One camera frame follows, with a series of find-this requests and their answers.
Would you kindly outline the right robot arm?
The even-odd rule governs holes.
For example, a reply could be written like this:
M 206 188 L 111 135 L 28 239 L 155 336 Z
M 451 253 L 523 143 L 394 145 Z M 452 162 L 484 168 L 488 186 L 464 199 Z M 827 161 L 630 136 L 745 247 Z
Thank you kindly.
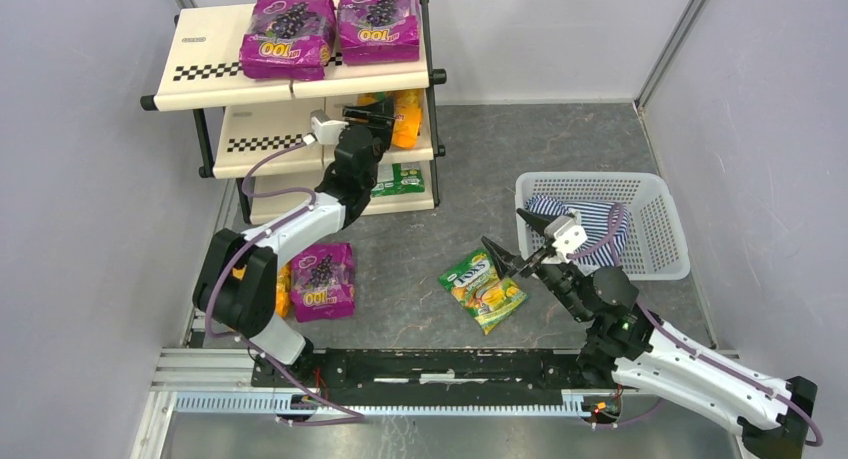
M 582 272 L 576 259 L 587 234 L 578 214 L 516 213 L 543 237 L 540 248 L 522 257 L 488 237 L 481 242 L 499 278 L 536 277 L 587 324 L 576 368 L 588 384 L 638 389 L 698 413 L 757 458 L 799 458 L 823 445 L 814 382 L 761 374 L 690 339 L 640 302 L 620 266 Z

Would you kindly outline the green Fox's spring tea bag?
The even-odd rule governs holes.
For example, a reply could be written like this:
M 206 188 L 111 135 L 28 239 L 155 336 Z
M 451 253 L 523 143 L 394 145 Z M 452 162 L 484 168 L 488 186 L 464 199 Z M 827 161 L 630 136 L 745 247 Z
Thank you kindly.
M 493 260 L 478 248 L 439 276 L 441 286 L 488 335 L 528 298 L 511 278 L 501 279 Z

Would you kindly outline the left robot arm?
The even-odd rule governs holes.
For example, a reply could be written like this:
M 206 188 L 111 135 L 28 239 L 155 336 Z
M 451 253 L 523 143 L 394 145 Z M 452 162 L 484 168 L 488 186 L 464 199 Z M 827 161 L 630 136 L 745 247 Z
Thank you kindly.
M 395 102 L 386 98 L 346 107 L 340 121 L 312 113 L 312 131 L 303 141 L 334 143 L 334 159 L 296 209 L 243 233 L 216 232 L 199 273 L 192 302 L 228 335 L 252 344 L 269 360 L 291 366 L 312 344 L 275 311 L 279 270 L 324 237 L 356 221 L 371 201 L 378 165 L 390 148 Z

